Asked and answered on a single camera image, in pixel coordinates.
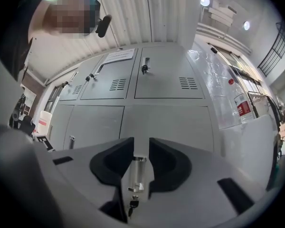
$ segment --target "corrugated metal wall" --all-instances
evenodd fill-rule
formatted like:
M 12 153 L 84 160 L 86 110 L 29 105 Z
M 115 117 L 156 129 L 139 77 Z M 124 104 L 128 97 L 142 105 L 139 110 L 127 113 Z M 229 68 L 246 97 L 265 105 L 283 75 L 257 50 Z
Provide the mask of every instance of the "corrugated metal wall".
M 39 34 L 31 47 L 29 66 L 44 78 L 51 78 L 101 51 L 143 42 L 177 42 L 179 39 L 183 0 L 98 1 L 101 3 L 100 17 L 113 16 L 104 38 L 96 34 L 85 38 Z

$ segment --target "gray locker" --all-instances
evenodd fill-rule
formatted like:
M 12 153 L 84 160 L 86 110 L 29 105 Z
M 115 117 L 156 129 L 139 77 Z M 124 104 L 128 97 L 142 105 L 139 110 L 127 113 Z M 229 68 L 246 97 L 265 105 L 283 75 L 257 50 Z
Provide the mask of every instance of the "gray locker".
M 104 64 L 96 68 L 94 70 L 94 73 L 97 74 L 96 79 L 90 80 L 81 100 L 125 99 L 136 53 L 137 49 L 132 59 Z
M 160 138 L 213 152 L 207 107 L 126 106 L 120 138 L 134 137 L 134 153 L 148 156 L 149 138 Z
M 80 91 L 86 82 L 86 77 L 89 76 L 102 57 L 103 56 L 97 56 L 88 59 L 79 66 L 75 78 L 62 90 L 59 98 L 60 101 L 77 100 Z
M 74 107 L 66 131 L 64 149 L 69 149 L 70 136 L 74 149 L 119 139 L 124 106 Z
M 63 150 L 67 124 L 73 108 L 73 105 L 58 104 L 53 112 L 49 130 L 49 141 L 55 150 Z
M 143 65 L 149 67 L 148 73 L 142 73 Z M 143 48 L 135 98 L 203 99 L 186 51 L 181 47 Z

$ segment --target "ceiling light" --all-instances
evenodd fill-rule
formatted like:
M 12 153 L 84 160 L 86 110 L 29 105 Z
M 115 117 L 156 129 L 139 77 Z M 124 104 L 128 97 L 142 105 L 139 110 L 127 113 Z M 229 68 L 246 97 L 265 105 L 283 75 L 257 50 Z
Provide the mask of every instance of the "ceiling light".
M 246 21 L 246 22 L 244 23 L 243 27 L 244 27 L 244 30 L 249 30 L 249 28 L 250 28 L 250 23 L 249 23 L 248 21 Z
M 201 5 L 208 6 L 210 4 L 210 0 L 200 0 Z

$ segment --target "plastic sheet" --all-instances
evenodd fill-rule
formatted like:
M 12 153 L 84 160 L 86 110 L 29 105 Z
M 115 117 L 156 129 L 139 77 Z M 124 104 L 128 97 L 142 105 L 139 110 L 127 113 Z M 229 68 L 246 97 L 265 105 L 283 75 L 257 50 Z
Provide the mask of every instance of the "plastic sheet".
M 210 48 L 203 41 L 195 41 L 188 54 L 209 90 L 218 118 L 218 126 L 224 129 L 242 123 L 234 98 L 244 91 L 236 81 L 229 84 L 229 80 L 232 79 L 229 66 L 221 63 Z

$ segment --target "black rubber pad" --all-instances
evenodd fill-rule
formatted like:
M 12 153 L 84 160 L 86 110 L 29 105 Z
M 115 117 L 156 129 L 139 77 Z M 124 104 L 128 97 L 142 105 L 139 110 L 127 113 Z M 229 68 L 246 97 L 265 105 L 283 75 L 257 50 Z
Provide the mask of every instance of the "black rubber pad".
M 218 181 L 218 185 L 224 191 L 238 214 L 245 212 L 254 201 L 238 186 L 231 178 L 224 178 Z
M 65 156 L 65 157 L 61 157 L 59 159 L 55 159 L 55 160 L 53 160 L 53 162 L 55 165 L 60 165 L 60 164 L 66 163 L 66 162 L 70 162 L 72 160 L 73 160 L 72 157 Z

